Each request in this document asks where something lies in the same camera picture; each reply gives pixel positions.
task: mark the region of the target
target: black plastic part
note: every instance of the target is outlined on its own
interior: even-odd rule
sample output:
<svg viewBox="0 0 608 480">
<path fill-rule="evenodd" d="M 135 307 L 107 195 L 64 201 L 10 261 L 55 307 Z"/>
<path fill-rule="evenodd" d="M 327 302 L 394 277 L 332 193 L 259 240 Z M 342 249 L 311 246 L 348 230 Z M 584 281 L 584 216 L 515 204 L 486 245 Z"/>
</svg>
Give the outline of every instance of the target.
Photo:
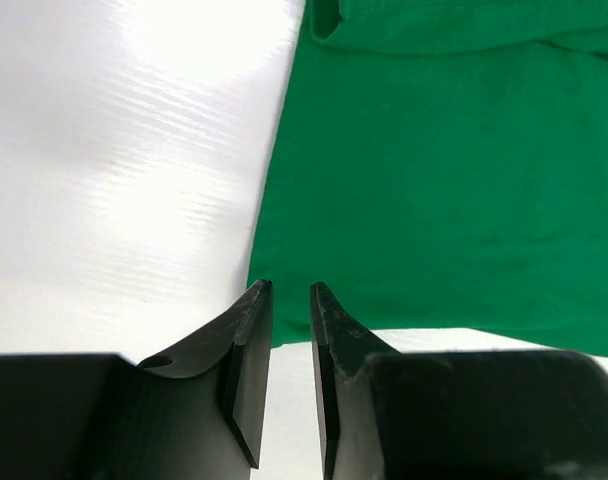
<svg viewBox="0 0 608 480">
<path fill-rule="evenodd" d="M 272 286 L 137 367 L 0 356 L 0 479 L 246 480 L 257 468 Z"/>
<path fill-rule="evenodd" d="M 608 376 L 567 351 L 402 354 L 311 289 L 326 480 L 608 479 Z"/>
</svg>

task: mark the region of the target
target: green fabric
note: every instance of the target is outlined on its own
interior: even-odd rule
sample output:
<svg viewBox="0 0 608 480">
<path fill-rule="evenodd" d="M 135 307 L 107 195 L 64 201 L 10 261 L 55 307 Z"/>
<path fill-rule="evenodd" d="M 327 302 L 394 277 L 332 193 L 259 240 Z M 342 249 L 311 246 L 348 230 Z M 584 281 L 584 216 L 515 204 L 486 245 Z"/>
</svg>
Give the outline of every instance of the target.
<svg viewBox="0 0 608 480">
<path fill-rule="evenodd" d="M 608 0 L 315 0 L 252 255 L 275 343 L 370 328 L 608 355 Z"/>
</svg>

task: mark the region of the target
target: green towel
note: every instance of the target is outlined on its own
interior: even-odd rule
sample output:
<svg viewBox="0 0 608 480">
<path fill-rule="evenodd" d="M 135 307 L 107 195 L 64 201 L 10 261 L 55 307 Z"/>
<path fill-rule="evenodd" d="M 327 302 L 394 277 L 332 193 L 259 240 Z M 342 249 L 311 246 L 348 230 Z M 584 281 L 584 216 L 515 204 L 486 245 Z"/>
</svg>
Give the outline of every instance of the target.
<svg viewBox="0 0 608 480">
<path fill-rule="evenodd" d="M 250 278 L 608 356 L 608 0 L 309 1 Z"/>
</svg>

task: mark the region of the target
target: green cloth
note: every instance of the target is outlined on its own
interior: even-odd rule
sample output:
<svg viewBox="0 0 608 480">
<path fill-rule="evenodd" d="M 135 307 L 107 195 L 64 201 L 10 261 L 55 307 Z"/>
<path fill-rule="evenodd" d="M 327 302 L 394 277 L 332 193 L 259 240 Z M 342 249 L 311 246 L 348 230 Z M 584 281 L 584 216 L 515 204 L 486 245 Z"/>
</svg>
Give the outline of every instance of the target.
<svg viewBox="0 0 608 480">
<path fill-rule="evenodd" d="M 250 278 L 608 356 L 608 0 L 309 1 Z"/>
</svg>

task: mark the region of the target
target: white surface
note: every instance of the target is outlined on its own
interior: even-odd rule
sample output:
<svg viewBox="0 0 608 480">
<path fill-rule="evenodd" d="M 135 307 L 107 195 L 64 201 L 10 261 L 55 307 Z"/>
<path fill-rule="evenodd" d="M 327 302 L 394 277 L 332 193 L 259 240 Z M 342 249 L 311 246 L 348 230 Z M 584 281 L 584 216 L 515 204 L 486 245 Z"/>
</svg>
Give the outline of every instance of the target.
<svg viewBox="0 0 608 480">
<path fill-rule="evenodd" d="M 301 8 L 0 0 L 0 352 L 137 361 L 242 291 Z M 267 402 L 253 478 L 321 478 L 310 345 L 273 352 Z"/>
</svg>

